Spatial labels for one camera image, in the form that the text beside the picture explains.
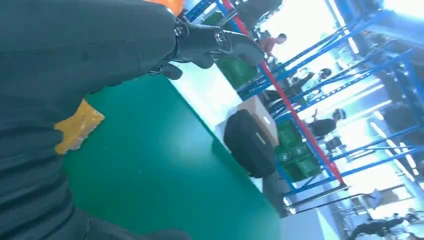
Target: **blue metal shelf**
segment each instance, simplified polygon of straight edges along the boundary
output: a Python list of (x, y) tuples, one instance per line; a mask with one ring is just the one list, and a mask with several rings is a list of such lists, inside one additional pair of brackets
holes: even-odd
[(200, 2), (196, 4), (196, 6), (194, 6), (185, 16), (190, 22), (193, 22), (214, 2), (214, 0), (200, 0)]
[[(205, 1), (204, 0), (204, 1), (201, 2), (201, 4), (209, 4), (209, 6), (210, 6), (211, 1)], [(216, 5), (225, 15), (228, 13), (228, 10), (223, 6), (222, 3), (219, 2), (219, 0), (216, 0)], [(205, 6), (206, 5), (202, 5), (202, 7), (199, 6), (199, 8), (198, 8), (199, 10), (196, 9), (194, 12), (200, 11), (200, 9), (205, 8)], [(330, 36), (326, 37), (325, 39), (323, 39), (322, 41), (314, 44), (310, 48), (306, 49), (305, 51), (301, 52), (300, 54), (298, 54), (297, 56), (292, 58), (291, 60), (287, 61), (286, 63), (283, 63), (282, 65), (280, 65), (279, 67), (274, 69), (273, 74), (276, 74), (279, 71), (282, 71), (284, 68), (288, 67), (289, 65), (291, 65), (295, 61), (299, 60), (301, 57), (305, 56), (307, 53), (310, 53), (311, 51), (314, 51), (315, 49), (319, 48), (315, 54), (306, 58), (305, 60), (303, 60), (302, 62), (300, 62), (296, 66), (294, 66), (292, 69), (289, 69), (288, 71), (286, 71), (282, 74), (279, 74), (278, 76), (276, 76), (276, 79), (281, 80), (281, 79), (286, 78), (287, 76), (292, 75), (298, 69), (305, 66), (309, 62), (315, 60), (316, 58), (318, 58), (322, 54), (328, 52), (329, 50), (337, 47), (342, 42), (346, 41), (348, 38), (351, 38), (354, 35), (365, 30), (370, 25), (372, 25), (372, 24), (374, 24), (378, 21), (381, 21), (383, 18), (385, 18), (386, 16), (388, 16), (390, 14), (391, 14), (391, 12), (388, 12), (388, 11), (379, 11), (377, 14), (375, 14), (372, 17), (363, 17), (363, 18), (360, 18), (360, 19), (355, 19), (354, 21), (352, 21), (348, 25), (338, 29), (332, 35), (330, 35)], [(234, 24), (234, 22), (231, 21), (231, 23), (233, 24), (234, 29), (236, 31), (240, 32), (240, 30), (237, 28), (237, 26)], [(349, 29), (350, 33), (345, 34), (345, 31), (347, 29)], [(359, 68), (365, 62), (370, 61), (375, 57), (381, 57), (383, 55), (382, 53), (384, 51), (386, 51), (388, 48), (390, 48), (391, 46), (392, 46), (392, 43), (390, 42), (390, 43), (386, 44), (385, 46), (373, 51), (372, 53), (370, 53), (369, 55), (364, 57), (362, 60), (360, 60), (360, 61), (356, 62), (355, 64), (353, 64), (352, 66), (350, 66), (348, 69), (345, 69), (345, 70), (339, 72), (334, 77), (332, 77), (332, 78), (328, 79), (327, 81), (320, 83), (319, 85), (317, 85), (317, 86), (315, 86), (315, 87), (293, 97), (289, 101), (290, 103), (296, 102), (299, 99), (306, 96), (307, 94), (311, 93), (312, 91), (320, 89), (322, 86), (324, 86), (326, 84), (331, 84), (331, 83), (335, 83), (335, 82), (342, 81), (342, 80), (353, 79), (357, 75), (360, 75), (359, 77), (356, 77), (355, 79), (350, 80), (345, 85), (331, 91), (330, 93), (328, 93), (324, 96), (318, 97), (317, 99), (314, 99), (314, 100), (310, 101), (309, 103), (301, 106), (299, 109), (296, 110), (296, 112), (298, 113), (298, 112), (300, 112), (300, 111), (302, 111), (302, 110), (304, 110), (308, 107), (311, 107), (314, 104), (319, 103), (320, 101), (322, 101), (324, 99), (327, 99), (327, 98), (333, 96), (334, 94), (339, 93), (340, 91), (342, 91), (342, 90), (344, 90), (344, 89), (346, 89), (346, 88), (348, 88), (348, 87), (350, 87), (350, 86), (352, 86), (352, 85), (354, 85), (354, 84), (356, 84), (356, 83), (358, 83), (362, 80), (364, 80), (365, 78), (367, 78), (367, 77), (369, 77), (369, 76), (371, 76), (371, 75), (373, 75), (377, 72), (383, 71), (383, 70), (393, 69), (393, 72), (396, 73), (396, 76), (398, 76), (398, 77), (402, 76), (402, 78), (405, 78), (408, 81), (408, 86), (407, 87), (401, 87), (401, 90), (405, 93), (405, 96), (409, 99), (409, 103), (412, 105), (413, 109), (417, 112), (417, 116), (416, 116), (417, 125), (410, 127), (408, 129), (402, 130), (400, 132), (394, 133), (394, 134), (392, 134), (388, 137), (378, 139), (374, 142), (366, 144), (366, 145), (359, 147), (357, 149), (353, 149), (353, 150), (347, 151), (345, 153), (342, 153), (340, 155), (337, 155), (336, 157), (333, 157), (333, 158), (330, 159), (330, 162), (332, 164), (333, 164), (334, 161), (336, 161), (338, 159), (357, 154), (361, 151), (375, 152), (375, 151), (381, 151), (381, 150), (397, 149), (397, 147), (384, 147), (384, 146), (376, 146), (376, 145), (381, 144), (383, 142), (386, 142), (389, 139), (393, 139), (393, 138), (397, 138), (399, 136), (404, 136), (404, 135), (410, 134), (414, 131), (422, 131), (423, 126), (424, 126), (424, 90), (423, 90), (423, 86), (421, 85), (421, 82), (419, 81), (419, 79), (417, 79), (417, 76), (416, 76), (416, 74), (413, 70), (411, 62), (409, 61), (409, 56), (410, 56), (412, 51), (407, 51), (403, 54), (395, 56), (392, 59), (387, 60), (383, 64), (379, 64), (377, 66), (373, 66), (373, 67), (370, 67), (368, 69), (359, 70), (359, 71), (355, 72), (355, 74), (349, 74), (350, 71), (352, 71), (353, 69)], [(403, 66), (404, 71), (400, 71), (399, 66)], [(263, 77), (259, 78), (258, 80), (256, 80), (252, 84), (250, 84), (247, 87), (245, 87), (244, 89), (240, 90), (239, 95), (242, 97), (242, 99), (247, 99), (247, 98), (250, 98), (250, 97), (256, 95), (257, 93), (260, 93), (262, 90), (269, 87), (270, 85), (271, 85), (270, 80), (266, 77), (266, 75), (264, 75)], [(273, 115), (277, 117), (276, 118), (277, 123), (281, 123), (281, 122), (287, 121), (287, 120), (291, 121), (291, 120), (293, 120), (292, 117), (296, 116), (296, 112), (293, 113), (293, 115), (287, 114), (287, 113), (281, 115), (280, 114), (282, 112), (281, 109), (279, 109), (278, 111), (279, 112), (273, 113)], [(300, 131), (300, 134), (302, 136), (305, 136), (306, 133), (304, 132), (304, 130), (302, 130), (302, 128), (296, 123), (296, 121), (294, 121), (294, 123), (295, 123), (295, 126)], [(320, 157), (320, 155), (316, 151), (314, 151), (313, 147), (310, 147), (312, 142), (306, 141), (306, 144), (309, 146), (313, 155), (320, 161), (320, 163), (323, 166), (326, 166), (326, 164), (324, 164), (324, 162), (323, 162), (324, 160)], [(369, 168), (372, 168), (372, 167), (375, 167), (375, 166), (378, 166), (378, 165), (381, 165), (381, 164), (391, 162), (394, 159), (403, 158), (407, 155), (412, 155), (412, 154), (424, 151), (424, 146), (421, 146), (421, 145), (399, 147), (399, 149), (405, 149), (405, 148), (407, 148), (408, 150), (404, 151), (404, 152), (397, 152), (396, 155), (388, 157), (387, 159), (372, 162), (372, 163), (369, 163), (367, 165), (358, 167), (356, 169), (346, 171), (346, 172), (342, 172), (342, 173), (340, 173), (340, 176), (346, 177), (346, 176), (349, 176), (351, 174), (355, 174), (357, 172), (360, 172), (360, 171), (363, 171), (363, 170), (366, 170), (366, 169), (369, 169)], [(327, 171), (327, 173), (330, 177), (328, 177), (327, 179), (324, 179), (324, 180), (317, 181), (317, 182), (313, 182), (315, 178), (312, 177), (302, 187), (296, 188), (294, 186), (294, 184), (291, 182), (287, 173), (281, 167), (279, 167), (279, 164), (277, 164), (277, 171), (280, 173), (280, 175), (283, 178), (285, 178), (285, 180), (287, 181), (287, 183), (289, 184), (290, 189), (291, 189), (290, 192), (286, 193), (286, 196), (297, 194), (297, 193), (303, 192), (305, 190), (312, 189), (312, 188), (315, 188), (317, 186), (320, 186), (320, 185), (323, 185), (323, 184), (326, 184), (326, 183), (330, 183), (330, 182), (335, 181), (337, 179), (336, 178), (336, 172), (338, 173), (338, 171), (335, 171), (334, 169), (333, 169), (334, 171), (331, 171), (329, 167), (325, 167), (324, 170)]]
[[(298, 55), (296, 55), (295, 57), (293, 57), (292, 59), (290, 59), (286, 63), (283, 63), (283, 65), (281, 67), (277, 68), (275, 70), (275, 72), (280, 71), (282, 68), (289, 66), (290, 64), (299, 60), (301, 57), (305, 56), (306, 54), (310, 53), (311, 51), (314, 51), (318, 47), (321, 47), (315, 54), (306, 58), (305, 60), (303, 60), (302, 62), (300, 62), (296, 66), (287, 70), (286, 72), (283, 72), (282, 74), (278, 75), (276, 77), (276, 79), (282, 80), (282, 79), (287, 78), (288, 76), (293, 75), (294, 73), (296, 73), (297, 70), (299, 70), (300, 68), (302, 68), (306, 64), (312, 62), (313, 60), (315, 60), (319, 56), (327, 53), (331, 49), (339, 46), (340, 44), (347, 41), (349, 38), (357, 35), (358, 33), (362, 32), (362, 31), (364, 31), (369, 26), (381, 21), (382, 19), (384, 19), (385, 17), (387, 17), (390, 14), (391, 14), (391, 12), (389, 12), (389, 11), (378, 11), (375, 14), (375, 16), (373, 16), (371, 18), (369, 16), (365, 16), (365, 17), (362, 17), (361, 19), (354, 20), (352, 23), (349, 23), (346, 26), (339, 28), (332, 35), (324, 38), (323, 40), (319, 41), (318, 43), (314, 44), (313, 46), (307, 48), (306, 50), (299, 53)], [(348, 34), (345, 34), (346, 29), (351, 29), (351, 31)], [(257, 84), (258, 84), (257, 82), (260, 82), (262, 80), (263, 80), (263, 78), (260, 78), (256, 82), (252, 83), (251, 85), (246, 86), (245, 89), (242, 89), (241, 91), (239, 91), (239, 95), (241, 96), (241, 98), (243, 100), (246, 100), (250, 97), (253, 97), (253, 96), (261, 93), (263, 90), (265, 90), (266, 88), (271, 86), (271, 83), (269, 81), (267, 81), (264, 84), (260, 84), (260, 86), (257, 86)]]

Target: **robotic hand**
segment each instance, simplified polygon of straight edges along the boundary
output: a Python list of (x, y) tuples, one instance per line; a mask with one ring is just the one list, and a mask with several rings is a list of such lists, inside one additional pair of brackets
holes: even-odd
[(183, 23), (143, 0), (3, 0), (0, 3), (0, 239), (186, 240), (133, 236), (74, 207), (55, 123), (82, 99), (143, 74), (181, 76), (171, 61), (202, 68), (221, 56), (255, 65), (262, 50), (246, 36)]
[(264, 60), (262, 49), (243, 34), (222, 30), (217, 26), (179, 20), (174, 32), (174, 51), (164, 59), (164, 63), (154, 67), (147, 74), (163, 74), (172, 80), (179, 79), (183, 72), (169, 61), (192, 62), (202, 69), (208, 69), (219, 57), (239, 57), (252, 66)]

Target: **fluorescent light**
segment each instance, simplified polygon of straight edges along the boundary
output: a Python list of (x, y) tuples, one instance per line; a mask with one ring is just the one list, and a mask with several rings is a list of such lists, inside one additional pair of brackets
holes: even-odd
[(384, 0), (385, 9), (414, 18), (424, 18), (423, 5), (419, 0)]
[(355, 115), (353, 115), (353, 116), (349, 117), (349, 118), (348, 118), (348, 121), (344, 121), (344, 122), (343, 122), (343, 126), (346, 126), (347, 124), (350, 124), (350, 123), (352, 123), (353, 121), (355, 121), (355, 120), (357, 120), (357, 119), (359, 119), (359, 118), (362, 118), (364, 115), (367, 115), (367, 114), (369, 114), (369, 113), (372, 113), (372, 112), (374, 112), (375, 110), (378, 110), (378, 109), (380, 109), (380, 108), (382, 108), (382, 107), (384, 107), (384, 106), (386, 106), (386, 105), (390, 104), (391, 102), (392, 102), (391, 100), (387, 100), (387, 101), (384, 101), (384, 102), (382, 102), (382, 103), (380, 103), (380, 104), (377, 104), (377, 105), (375, 105), (375, 106), (372, 106), (372, 107), (370, 107), (370, 108), (368, 108), (368, 109), (366, 109), (366, 110), (364, 110), (364, 111), (361, 111), (361, 112), (359, 112), (359, 113), (357, 113), (357, 114), (355, 114)]
[(382, 115), (382, 113), (381, 112), (379, 112), (379, 111), (375, 111), (374, 112), (374, 116), (378, 119), (378, 120), (381, 120), (381, 121), (383, 121), (384, 120), (384, 116)]
[[(380, 135), (380, 136), (382, 136), (383, 138), (387, 138), (387, 135), (384, 133), (384, 131), (381, 129), (381, 128), (379, 128), (378, 126), (377, 126), (377, 124), (375, 123), (375, 122), (370, 122), (369, 123), (370, 125), (371, 125), (371, 127)], [(390, 147), (392, 147), (392, 148), (395, 148), (394, 149), (394, 151), (397, 153), (397, 154), (400, 154), (401, 153), (401, 150), (399, 149), (399, 148), (396, 148), (397, 147), (397, 145), (392, 141), (392, 140), (390, 140), (390, 139), (388, 139), (387, 141), (386, 141), (386, 143), (390, 146)], [(389, 156), (389, 157), (393, 157), (394, 155), (393, 155), (393, 153), (390, 151), (390, 150), (388, 150), (388, 149), (386, 149), (386, 150), (384, 150), (385, 151), (385, 153)], [(412, 182), (414, 182), (415, 181), (415, 179), (414, 179), (414, 177), (407, 171), (407, 169), (399, 162), (399, 160), (398, 159), (394, 159), (393, 160), (394, 161), (394, 163), (396, 164), (396, 166), (400, 169), (400, 170), (402, 170), (402, 172), (406, 175), (406, 177), (407, 178), (409, 178)]]
[(358, 49), (358, 46), (357, 46), (357, 44), (355, 43), (354, 39), (353, 39), (353, 38), (351, 38), (351, 37), (349, 37), (349, 38), (347, 39), (347, 41), (349, 42), (349, 45), (350, 45), (350, 47), (352, 48), (353, 53), (354, 53), (354, 54), (358, 54), (358, 53), (359, 53), (359, 49)]
[[(337, 21), (340, 23), (340, 25), (345, 26), (346, 22), (343, 19), (342, 15), (340, 14), (339, 8), (336, 5), (336, 2), (334, 0), (329, 0), (328, 1), (330, 3), (331, 8), (334, 11), (335, 17), (337, 18)], [(349, 30), (345, 30), (344, 34), (348, 35), (350, 33)], [(355, 41), (353, 40), (353, 38), (349, 37), (347, 39), (347, 41), (349, 42), (350, 47), (352, 48), (353, 53), (358, 54), (359, 53), (359, 49), (357, 44), (355, 43)]]
[[(367, 86), (361, 87), (361, 90), (367, 89), (367, 88), (373, 86), (374, 84), (378, 83), (379, 81), (380, 81), (380, 79), (374, 80), (374, 81), (370, 82)], [(353, 103), (353, 102), (355, 102), (355, 101), (357, 101), (357, 100), (359, 100), (359, 99), (361, 99), (361, 98), (363, 98), (365, 96), (368, 96), (369, 94), (372, 94), (375, 91), (377, 91), (377, 90), (379, 90), (379, 89), (381, 89), (383, 87), (384, 87), (384, 84), (380, 84), (378, 86), (375, 86), (375, 87), (371, 88), (368, 91), (361, 92), (360, 94), (357, 94), (357, 92), (356, 92), (356, 93), (354, 93), (355, 96), (349, 98), (349, 100), (344, 101), (343, 103), (340, 103), (340, 104), (326, 106), (325, 108), (326, 109), (342, 109), (344, 106), (349, 105), (349, 104), (351, 104), (351, 103)], [(331, 111), (325, 111), (325, 112), (321, 113), (320, 115), (327, 115), (327, 114), (330, 114), (332, 112), (333, 112), (333, 110), (331, 110)]]
[[(406, 148), (405, 143), (400, 142), (399, 145), (401, 147), (404, 147), (404, 148), (402, 148), (402, 151), (403, 152), (407, 152), (408, 151), (408, 148)], [(406, 160), (408, 160), (408, 164), (411, 166), (412, 169), (416, 169), (417, 168), (417, 164), (415, 163), (414, 159), (412, 158), (412, 156), (410, 154), (406, 155), (405, 158), (406, 158)]]
[[(388, 150), (388, 149), (386, 149), (386, 150), (384, 150), (385, 151), (385, 153), (389, 156), (389, 157), (393, 157), (394, 155), (393, 155), (393, 153), (390, 151), (390, 150)], [(396, 164), (396, 166), (400, 169), (400, 170), (402, 170), (402, 172), (405, 174), (405, 176), (409, 179), (409, 180), (411, 180), (412, 182), (415, 182), (415, 179), (414, 179), (414, 177), (410, 174), (410, 172), (408, 172), (407, 171), (407, 169), (402, 165), (402, 163), (400, 163), (399, 162), (399, 160), (397, 160), (397, 159), (393, 159), (393, 162), (394, 162), (394, 164)]]

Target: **green table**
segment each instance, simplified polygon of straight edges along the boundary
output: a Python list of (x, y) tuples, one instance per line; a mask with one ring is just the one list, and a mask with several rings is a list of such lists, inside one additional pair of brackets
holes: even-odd
[(106, 119), (65, 158), (77, 206), (139, 234), (281, 239), (276, 211), (167, 79), (142, 77), (87, 100)]

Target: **blue shelving rack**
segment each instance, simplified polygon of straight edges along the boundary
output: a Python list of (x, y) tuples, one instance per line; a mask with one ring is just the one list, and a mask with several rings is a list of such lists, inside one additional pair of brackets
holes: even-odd
[[(227, 8), (219, 0), (216, 0), (215, 2), (216, 2), (217, 7), (224, 14), (228, 13)], [(390, 11), (380, 10), (377, 13), (372, 14), (370, 16), (365, 16), (365, 17), (361, 17), (361, 18), (353, 20), (352, 22), (348, 23), (346, 26), (343, 26), (343, 27), (339, 28), (338, 30), (336, 30), (335, 33), (333, 33), (332, 35), (324, 38), (323, 40), (321, 40), (318, 43), (314, 44), (313, 46), (309, 47), (305, 51), (299, 53), (297, 56), (295, 56), (291, 60), (281, 64), (278, 68), (276, 68), (273, 71), (273, 73), (278, 73), (279, 71), (281, 71), (284, 68), (287, 68), (292, 63), (294, 63), (295, 61), (304, 57), (306, 54), (310, 53), (311, 51), (316, 51), (313, 55), (311, 55), (310, 57), (307, 57), (305, 60), (303, 60), (302, 62), (300, 62), (296, 66), (294, 66), (291, 69), (287, 70), (286, 72), (284, 72), (282, 74), (278, 74), (274, 77), (277, 80), (281, 80), (281, 79), (286, 78), (287, 76), (292, 75), (298, 69), (302, 68), (306, 64), (315, 60), (316, 58), (318, 58), (322, 54), (324, 54), (324, 53), (328, 52), (329, 50), (339, 46), (343, 42), (347, 41), (348, 38), (351, 38), (354, 35), (362, 32), (363, 30), (365, 30), (370, 25), (381, 21), (382, 19), (389, 16), (390, 14), (392, 14)], [(392, 135), (389, 135), (387, 137), (382, 137), (381, 139), (375, 140), (371, 143), (365, 144), (364, 146), (358, 147), (356, 149), (349, 150), (349, 151), (347, 151), (343, 154), (339, 154), (339, 155), (337, 155), (333, 158), (330, 158), (329, 161), (331, 163), (334, 163), (335, 161), (337, 161), (339, 159), (342, 159), (342, 158), (345, 158), (345, 157), (348, 157), (348, 156), (351, 156), (351, 155), (355, 155), (355, 154), (363, 152), (363, 151), (375, 152), (375, 151), (381, 151), (381, 150), (397, 150), (397, 151), (395, 151), (396, 154), (393, 154), (393, 156), (390, 156), (386, 159), (382, 159), (382, 160), (379, 160), (379, 161), (376, 161), (376, 162), (371, 162), (369, 164), (358, 167), (356, 169), (352, 169), (350, 171), (339, 173), (339, 175), (341, 177), (346, 177), (346, 176), (349, 176), (351, 174), (355, 174), (357, 172), (360, 172), (360, 171), (363, 171), (363, 170), (366, 170), (366, 169), (369, 169), (369, 168), (372, 168), (372, 167), (375, 167), (375, 166), (378, 166), (378, 165), (389, 163), (389, 162), (391, 162), (395, 159), (400, 159), (400, 158), (403, 158), (407, 155), (413, 155), (413, 154), (424, 151), (424, 145), (409, 145), (409, 146), (399, 146), (399, 147), (380, 146), (380, 144), (386, 142), (387, 140), (391, 140), (391, 139), (394, 139), (394, 138), (405, 136), (405, 135), (408, 135), (412, 132), (418, 131), (418, 132), (422, 133), (423, 137), (424, 137), (424, 87), (423, 87), (421, 81), (417, 78), (417, 75), (415, 74), (415, 72), (413, 70), (413, 65), (410, 61), (410, 56), (413, 53), (413, 50), (409, 50), (409, 51), (406, 51), (402, 54), (393, 56), (393, 57), (387, 59), (384, 63), (379, 63), (378, 65), (374, 65), (370, 68), (362, 69), (358, 72), (355, 72), (355, 74), (350, 73), (353, 69), (358, 68), (359, 66), (361, 66), (364, 63), (368, 63), (368, 62), (372, 63), (372, 60), (374, 58), (380, 57), (381, 55), (386, 53), (392, 47), (392, 45), (393, 45), (393, 43), (389, 42), (389, 43), (387, 43), (383, 46), (380, 46), (380, 47), (374, 49), (370, 54), (363, 57), (361, 60), (359, 60), (355, 64), (351, 65), (349, 68), (339, 72), (338, 74), (336, 74), (332, 78), (328, 79), (327, 81), (325, 81), (323, 83), (320, 83), (319, 85), (309, 89), (308, 91), (292, 97), (291, 101), (289, 101), (290, 103), (296, 102), (297, 100), (299, 100), (300, 98), (303, 98), (308, 93), (310, 93), (314, 90), (320, 89), (322, 86), (324, 86), (326, 84), (335, 83), (335, 82), (338, 82), (338, 81), (341, 81), (341, 80), (348, 80), (348, 82), (345, 85), (331, 91), (328, 94), (325, 94), (325, 95), (323, 95), (323, 96), (321, 96), (317, 99), (314, 99), (314, 100), (308, 102), (306, 105), (301, 106), (299, 109), (296, 110), (297, 112), (300, 112), (300, 111), (302, 111), (302, 110), (304, 110), (308, 107), (311, 107), (311, 106), (333, 96), (336, 93), (339, 93), (340, 91), (343, 91), (344, 89), (366, 79), (367, 77), (369, 77), (373, 74), (376, 74), (380, 71), (391, 70), (392, 76), (394, 78), (396, 78), (396, 80), (399, 82), (399, 87), (400, 87), (400, 90), (402, 91), (402, 93), (405, 97), (405, 102), (407, 104), (409, 104), (409, 106), (411, 107), (411, 109), (415, 113), (414, 118), (415, 118), (415, 121), (416, 121), (416, 125), (411, 126), (411, 127), (404, 129), (402, 131), (393, 133)], [(270, 80), (264, 74), (263, 77), (259, 78), (255, 82), (251, 83), (250, 85), (248, 85), (244, 89), (241, 89), (238, 93), (242, 97), (242, 99), (245, 100), (245, 99), (248, 99), (248, 98), (260, 93), (261, 91), (263, 91), (264, 89), (266, 89), (270, 85), (271, 85)], [(277, 123), (281, 123), (283, 121), (292, 121), (293, 116), (295, 114), (296, 113), (293, 113), (293, 112), (291, 114), (288, 113), (288, 112), (284, 112), (283, 108), (281, 108), (281, 107), (277, 108), (274, 112), (272, 112), (272, 115), (273, 115), (273, 117), (275, 117)], [(306, 134), (305, 131), (301, 129), (301, 127), (299, 126), (299, 124), (296, 121), (293, 121), (293, 122), (295, 123), (295, 125), (299, 129), (301, 135), (305, 136), (305, 134)], [(311, 142), (306, 141), (306, 144), (309, 145), (309, 147), (312, 150), (312, 153), (321, 162), (321, 164), (323, 165), (323, 170), (328, 173), (329, 177), (324, 179), (324, 180), (319, 180), (319, 181), (315, 181), (316, 178), (311, 177), (310, 179), (308, 179), (306, 181), (306, 183), (303, 186), (296, 188), (295, 185), (293, 184), (293, 182), (288, 177), (287, 173), (285, 173), (282, 168), (277, 167), (277, 171), (280, 173), (280, 175), (283, 178), (285, 178), (285, 180), (289, 184), (289, 187), (290, 187), (290, 190), (291, 190), (290, 192), (285, 194), (286, 196), (294, 195), (294, 194), (297, 194), (297, 193), (300, 193), (300, 192), (315, 188), (317, 186), (327, 184), (327, 183), (330, 183), (332, 181), (337, 180), (336, 174), (334, 174), (334, 172), (332, 172), (329, 169), (329, 167), (327, 167), (324, 164), (324, 161), (320, 157), (320, 155), (317, 154), (314, 151), (313, 147), (311, 147)]]
[(193, 22), (214, 2), (214, 0), (200, 0), (200, 2), (196, 4), (196, 6), (194, 6), (185, 16), (190, 22)]

